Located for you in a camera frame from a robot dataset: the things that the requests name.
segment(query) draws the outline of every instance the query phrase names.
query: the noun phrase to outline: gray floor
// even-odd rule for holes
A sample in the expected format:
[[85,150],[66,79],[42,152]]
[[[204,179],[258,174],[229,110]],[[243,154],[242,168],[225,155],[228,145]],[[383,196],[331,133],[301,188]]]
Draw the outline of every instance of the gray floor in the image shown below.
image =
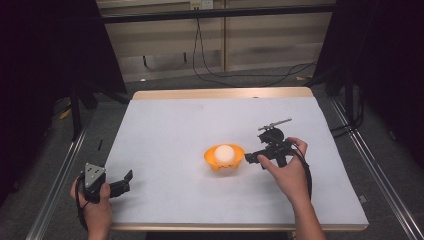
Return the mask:
[[[282,74],[287,70],[288,68],[280,67],[248,70],[242,73]],[[313,68],[307,68],[295,76],[309,76],[312,73]],[[281,79],[281,77],[272,79],[265,77],[225,79],[210,75],[203,75],[203,78],[249,87],[263,86]],[[299,86],[303,83],[303,81],[295,80],[292,76],[273,86]],[[220,87],[225,86],[205,82],[193,75],[127,83],[129,97],[137,90]],[[313,87],[312,90],[327,119],[329,128],[340,126],[342,123],[324,93],[324,86],[319,85]],[[85,162],[103,164],[106,161],[126,110],[125,105],[110,101],[106,97],[98,96],[98,99],[100,101],[99,107],[93,112],[93,119],[87,125],[84,143],[62,189],[54,214],[44,233],[44,239],[84,239],[86,237],[86,233],[76,218],[74,202],[69,197],[70,184],[83,169]],[[84,111],[84,116],[89,114],[89,112]],[[364,123],[359,130],[395,190],[413,214],[416,222],[419,226],[423,226],[423,170],[413,161],[408,150],[402,144],[391,139],[389,129],[372,109],[366,107]],[[52,127],[47,133],[43,148],[40,149],[34,166],[20,182],[20,191],[11,194],[0,209],[0,239],[24,239],[27,236],[67,154],[71,137],[71,118],[59,120],[58,116],[54,116]],[[102,141],[102,146],[99,150],[100,141]],[[368,202],[362,206],[370,226],[361,232],[327,233],[328,239],[408,239],[349,135],[336,138],[336,144],[355,192],[358,196],[366,196],[368,199]],[[144,239],[144,234],[143,232],[112,232],[111,237],[112,239]]]

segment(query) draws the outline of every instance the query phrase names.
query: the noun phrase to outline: human hand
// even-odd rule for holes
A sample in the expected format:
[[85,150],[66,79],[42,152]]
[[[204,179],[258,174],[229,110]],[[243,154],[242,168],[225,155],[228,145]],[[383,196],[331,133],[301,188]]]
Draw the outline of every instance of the human hand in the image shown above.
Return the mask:
[[[305,156],[308,144],[294,137],[287,138],[287,141],[296,144],[301,151],[300,155]],[[306,180],[305,170],[302,162],[295,155],[292,160],[284,167],[280,168],[274,165],[267,157],[258,156],[259,162],[266,168],[275,178],[281,191],[287,196],[292,204],[309,201],[308,184]]]
[[[71,197],[75,200],[75,187],[77,180],[71,188]],[[100,202],[98,204],[88,203],[84,207],[84,218],[88,228],[89,240],[107,239],[110,227],[112,226],[112,207],[109,202],[110,185],[103,183],[100,188]],[[86,203],[83,194],[78,194],[79,201]]]

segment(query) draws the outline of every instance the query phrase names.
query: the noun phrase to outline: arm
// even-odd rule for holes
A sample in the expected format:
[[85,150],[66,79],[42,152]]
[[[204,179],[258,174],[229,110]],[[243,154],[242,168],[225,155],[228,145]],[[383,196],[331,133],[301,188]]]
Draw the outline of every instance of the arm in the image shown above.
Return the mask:
[[[71,188],[71,197],[75,199],[74,181]],[[79,195],[81,203],[86,203],[82,194]],[[112,208],[109,202],[110,186],[103,183],[100,189],[100,202],[98,204],[88,203],[84,207],[84,218],[88,227],[88,240],[106,240],[112,226]]]
[[[305,142],[298,138],[288,138],[287,140],[296,144],[305,155],[308,147]],[[295,215],[296,239],[325,239],[324,232],[309,199],[305,171],[300,159],[294,156],[283,168],[275,166],[263,155],[258,156],[258,160],[272,174],[281,191],[292,204]]]

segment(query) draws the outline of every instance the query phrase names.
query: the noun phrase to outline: hand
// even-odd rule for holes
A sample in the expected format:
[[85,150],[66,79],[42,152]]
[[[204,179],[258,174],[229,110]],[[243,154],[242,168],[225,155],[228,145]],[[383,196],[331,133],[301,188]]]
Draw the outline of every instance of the hand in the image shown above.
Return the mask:
[[[72,184],[71,197],[75,200],[76,180]],[[83,194],[78,194],[82,206],[87,202]],[[112,226],[112,208],[109,202],[110,185],[103,183],[100,189],[100,202],[88,203],[84,208],[84,218],[88,227],[88,239],[107,239]]]
[[[296,144],[299,150],[302,152],[303,156],[305,156],[308,144],[298,138],[293,137],[287,138],[287,141]],[[309,201],[308,184],[306,181],[305,170],[303,169],[302,162],[297,156],[294,156],[292,160],[283,168],[274,165],[268,158],[263,155],[259,155],[258,160],[262,166],[272,174],[281,191],[283,191],[292,204],[299,201]]]

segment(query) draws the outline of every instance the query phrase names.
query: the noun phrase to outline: white table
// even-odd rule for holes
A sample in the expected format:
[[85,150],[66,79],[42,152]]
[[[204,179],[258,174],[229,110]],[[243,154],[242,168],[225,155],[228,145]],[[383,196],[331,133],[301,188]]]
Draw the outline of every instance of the white table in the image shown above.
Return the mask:
[[138,92],[106,163],[107,181],[132,169],[131,191],[112,199],[113,229],[294,230],[291,205],[259,164],[213,172],[203,159],[216,144],[265,147],[258,127],[279,125],[309,144],[312,203],[324,230],[368,226],[324,115],[308,88]]

